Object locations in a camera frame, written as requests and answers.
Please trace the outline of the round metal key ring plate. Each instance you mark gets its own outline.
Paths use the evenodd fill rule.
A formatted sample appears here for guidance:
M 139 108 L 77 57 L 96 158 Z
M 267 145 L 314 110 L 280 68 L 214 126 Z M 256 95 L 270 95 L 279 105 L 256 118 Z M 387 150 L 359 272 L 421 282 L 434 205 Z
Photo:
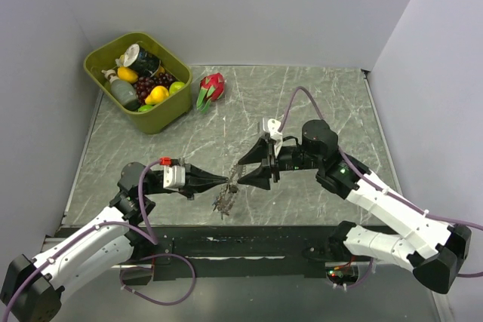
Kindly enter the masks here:
M 218 196 L 214 199 L 213 211 L 220 214 L 220 218 L 229 216 L 229 212 L 233 208 L 237 194 L 239 192 L 238 180 L 245 174 L 246 166 L 235 164 L 229 172 L 227 184 L 225 184 Z

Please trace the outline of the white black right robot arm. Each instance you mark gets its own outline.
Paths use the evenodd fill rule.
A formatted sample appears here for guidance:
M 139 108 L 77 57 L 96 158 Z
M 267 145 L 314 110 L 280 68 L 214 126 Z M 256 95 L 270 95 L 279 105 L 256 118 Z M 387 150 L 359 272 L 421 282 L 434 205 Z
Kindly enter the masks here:
M 306 122 L 293 146 L 285 146 L 281 122 L 265 118 L 260 128 L 259 139 L 239 160 L 240 165 L 258 167 L 239 183 L 268 190 L 282 171 L 314 169 L 323 189 L 368 211 L 393 231 L 388 235 L 343 221 L 328 239 L 335 259 L 379 259 L 410 271 L 433 292 L 449 292 L 469 253 L 468 226 L 431 217 L 403 198 L 369 167 L 342 152 L 338 135 L 321 119 Z

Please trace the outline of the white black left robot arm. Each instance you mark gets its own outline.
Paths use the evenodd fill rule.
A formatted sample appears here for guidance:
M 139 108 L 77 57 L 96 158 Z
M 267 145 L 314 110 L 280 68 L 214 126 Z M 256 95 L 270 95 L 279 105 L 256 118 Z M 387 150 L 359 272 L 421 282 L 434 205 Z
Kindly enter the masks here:
M 149 224 L 155 203 L 148 195 L 177 193 L 191 200 L 198 193 L 226 184 L 227 177 L 201 170 L 181 159 L 160 158 L 152 164 L 126 164 L 118 193 L 90 222 L 45 252 L 11 261 L 1 290 L 3 321 L 50 321 L 62 301 L 99 274 L 119 263 L 140 263 L 158 238 Z

